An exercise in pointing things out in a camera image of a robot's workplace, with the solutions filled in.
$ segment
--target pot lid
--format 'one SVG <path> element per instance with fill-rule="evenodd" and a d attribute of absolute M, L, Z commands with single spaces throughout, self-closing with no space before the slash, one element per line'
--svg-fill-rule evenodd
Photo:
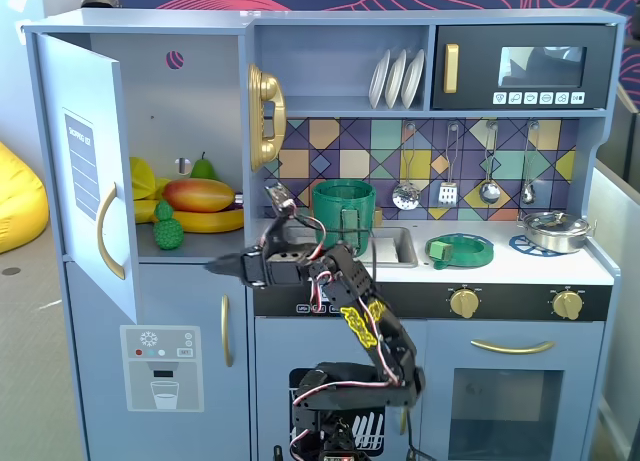
<path fill-rule="evenodd" d="M 523 222 L 525 226 L 551 236 L 582 236 L 589 231 L 589 223 L 584 219 L 559 211 L 529 214 Z"/>

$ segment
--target play kitchen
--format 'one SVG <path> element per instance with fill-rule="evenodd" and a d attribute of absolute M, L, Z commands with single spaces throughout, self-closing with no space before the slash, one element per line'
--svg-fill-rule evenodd
<path fill-rule="evenodd" d="M 413 409 L 344 413 L 358 449 L 406 459 L 411 431 L 439 461 L 586 461 L 620 273 L 584 218 L 624 26 L 557 9 L 25 27 L 87 455 L 270 460 L 300 434 L 307 371 L 369 364 L 309 286 L 204 269 L 260 242 L 279 183 L 308 220 L 286 234 L 318 242 L 313 218 L 354 246 L 424 368 Z"/>

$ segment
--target gold cabinet handle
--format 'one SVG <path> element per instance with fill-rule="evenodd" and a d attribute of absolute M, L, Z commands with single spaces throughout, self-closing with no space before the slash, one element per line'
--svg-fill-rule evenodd
<path fill-rule="evenodd" d="M 102 260 L 107 267 L 118 276 L 120 279 L 124 279 L 124 268 L 116 263 L 115 259 L 111 257 L 111 255 L 107 252 L 107 248 L 104 245 L 104 239 L 102 239 L 102 226 L 104 226 L 104 217 L 107 214 L 107 209 L 116 199 L 116 183 L 113 183 L 113 186 L 107 193 L 107 196 L 102 200 L 100 206 L 98 207 L 98 219 L 96 223 L 96 234 L 98 236 L 98 251 L 100 252 L 100 256 L 102 256 Z"/>
<path fill-rule="evenodd" d="M 222 350 L 224 351 L 224 362 L 227 368 L 230 368 L 233 366 L 233 358 L 231 357 L 231 350 L 229 349 L 229 297 L 226 294 L 222 296 L 221 309 L 220 331 L 222 333 Z"/>
<path fill-rule="evenodd" d="M 264 103 L 272 102 L 273 137 L 264 135 Z M 249 126 L 251 136 L 251 169 L 276 159 L 287 130 L 287 108 L 278 79 L 263 73 L 255 64 L 249 67 Z"/>
<path fill-rule="evenodd" d="M 539 344 L 538 346 L 532 346 L 530 348 L 507 348 L 505 346 L 498 346 L 497 344 L 487 343 L 486 341 L 480 341 L 479 339 L 474 339 L 473 341 L 471 341 L 471 344 L 477 346 L 478 348 L 501 354 L 536 354 L 547 351 L 556 345 L 556 343 L 554 343 L 553 341 L 547 341 L 545 343 Z"/>
<path fill-rule="evenodd" d="M 400 419 L 400 435 L 404 435 L 407 432 L 407 416 L 409 416 L 409 408 L 404 408 Z"/>
<path fill-rule="evenodd" d="M 458 61 L 460 46 L 447 44 L 444 55 L 444 92 L 447 94 L 458 91 Z"/>

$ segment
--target toy pineapple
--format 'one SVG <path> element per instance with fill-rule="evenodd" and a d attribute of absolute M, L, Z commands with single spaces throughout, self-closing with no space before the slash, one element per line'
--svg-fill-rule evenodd
<path fill-rule="evenodd" d="M 173 208 L 162 200 L 154 211 L 158 222 L 153 226 L 153 236 L 160 249 L 176 249 L 184 240 L 184 231 L 180 222 L 173 219 Z"/>

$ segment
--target yellow bean bag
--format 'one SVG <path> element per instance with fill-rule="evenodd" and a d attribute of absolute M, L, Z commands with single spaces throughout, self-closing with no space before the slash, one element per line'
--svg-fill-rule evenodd
<path fill-rule="evenodd" d="M 0 253 L 37 238 L 48 220 L 42 182 L 0 142 Z"/>

